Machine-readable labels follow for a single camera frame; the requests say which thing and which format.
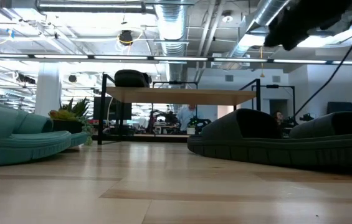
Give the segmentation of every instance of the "black cable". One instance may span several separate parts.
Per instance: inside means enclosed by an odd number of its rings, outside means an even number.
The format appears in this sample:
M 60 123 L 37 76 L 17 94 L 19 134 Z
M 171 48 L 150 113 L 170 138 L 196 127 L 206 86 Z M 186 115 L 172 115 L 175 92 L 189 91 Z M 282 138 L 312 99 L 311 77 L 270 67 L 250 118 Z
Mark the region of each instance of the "black cable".
M 332 73 L 331 77 L 324 83 L 323 86 L 321 86 L 300 108 L 299 110 L 297 110 L 297 112 L 293 115 L 293 120 L 296 122 L 296 115 L 299 114 L 299 112 L 301 112 L 301 110 L 322 90 L 324 89 L 324 87 L 327 86 L 327 84 L 329 84 L 329 82 L 331 82 L 332 78 L 336 75 L 336 73 L 338 72 L 338 70 L 340 69 L 340 67 L 343 65 L 343 62 L 348 58 L 350 52 L 352 51 L 352 45 L 350 46 L 349 50 L 347 51 L 347 53 L 345 54 L 345 56 L 343 57 L 342 61 L 339 63 L 339 65 L 337 66 L 337 68 L 335 69 L 335 71 Z

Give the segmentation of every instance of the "white column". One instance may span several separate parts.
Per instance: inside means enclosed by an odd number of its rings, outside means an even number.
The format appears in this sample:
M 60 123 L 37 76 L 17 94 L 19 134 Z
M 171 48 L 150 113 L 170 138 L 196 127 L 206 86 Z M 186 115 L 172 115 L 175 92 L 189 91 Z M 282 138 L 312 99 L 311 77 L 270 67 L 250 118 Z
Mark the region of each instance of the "white column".
M 34 113 L 49 116 L 50 110 L 58 110 L 61 89 L 62 77 L 59 73 L 59 63 L 40 63 Z

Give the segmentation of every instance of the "black planter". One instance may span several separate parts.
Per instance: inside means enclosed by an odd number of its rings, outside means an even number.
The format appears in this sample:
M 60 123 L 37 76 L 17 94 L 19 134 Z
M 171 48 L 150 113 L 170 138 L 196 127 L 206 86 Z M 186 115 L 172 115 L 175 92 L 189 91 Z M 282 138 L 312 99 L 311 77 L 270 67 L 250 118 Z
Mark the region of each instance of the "black planter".
M 68 131 L 72 134 L 81 133 L 83 124 L 78 121 L 54 120 L 54 131 Z

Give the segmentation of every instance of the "potted plant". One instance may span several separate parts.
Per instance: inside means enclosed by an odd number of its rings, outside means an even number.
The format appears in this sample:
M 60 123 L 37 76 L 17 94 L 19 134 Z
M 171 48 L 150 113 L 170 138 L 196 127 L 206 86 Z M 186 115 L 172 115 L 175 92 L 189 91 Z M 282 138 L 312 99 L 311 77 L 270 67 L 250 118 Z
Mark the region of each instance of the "potted plant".
M 85 131 L 90 135 L 85 144 L 91 145 L 93 126 L 88 123 L 88 119 L 86 117 L 88 109 L 87 98 L 80 100 L 75 106 L 72 107 L 73 101 L 74 99 L 72 98 L 68 105 L 63 105 L 57 111 L 50 111 L 49 116 L 54 121 L 53 130 L 68 131 L 72 134 Z

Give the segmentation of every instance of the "white shirt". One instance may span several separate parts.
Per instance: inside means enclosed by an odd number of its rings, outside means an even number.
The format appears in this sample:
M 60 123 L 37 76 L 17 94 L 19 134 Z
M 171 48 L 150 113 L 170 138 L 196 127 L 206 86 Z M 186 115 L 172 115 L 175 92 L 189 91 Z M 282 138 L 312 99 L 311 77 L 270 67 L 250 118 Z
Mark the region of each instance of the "white shirt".
M 180 131 L 187 131 L 188 123 L 191 118 L 196 115 L 196 110 L 190 110 L 188 107 L 181 108 L 180 112 L 177 114 L 177 119 L 181 123 Z M 202 118 L 202 113 L 198 112 L 198 118 Z

